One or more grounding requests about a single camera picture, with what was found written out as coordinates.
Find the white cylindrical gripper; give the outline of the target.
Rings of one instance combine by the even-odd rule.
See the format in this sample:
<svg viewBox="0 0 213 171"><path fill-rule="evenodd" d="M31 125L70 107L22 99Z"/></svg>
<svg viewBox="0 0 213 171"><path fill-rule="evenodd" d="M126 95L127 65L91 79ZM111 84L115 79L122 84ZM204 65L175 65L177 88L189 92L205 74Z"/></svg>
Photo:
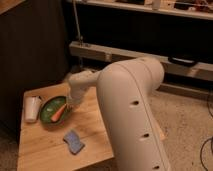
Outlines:
<svg viewBox="0 0 213 171"><path fill-rule="evenodd" d="M77 108L81 103L84 94L82 92L69 92L67 94L67 105L69 108Z"/></svg>

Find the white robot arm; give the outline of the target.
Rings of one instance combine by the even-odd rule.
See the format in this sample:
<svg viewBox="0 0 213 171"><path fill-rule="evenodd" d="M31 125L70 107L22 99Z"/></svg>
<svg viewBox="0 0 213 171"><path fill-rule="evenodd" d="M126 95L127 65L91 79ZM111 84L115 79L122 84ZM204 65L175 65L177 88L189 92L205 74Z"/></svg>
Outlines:
<svg viewBox="0 0 213 171"><path fill-rule="evenodd" d="M119 171L171 171L148 100L163 78L164 68L153 57L114 62L98 72L68 78L71 106L82 102L88 88L96 88Z"/></svg>

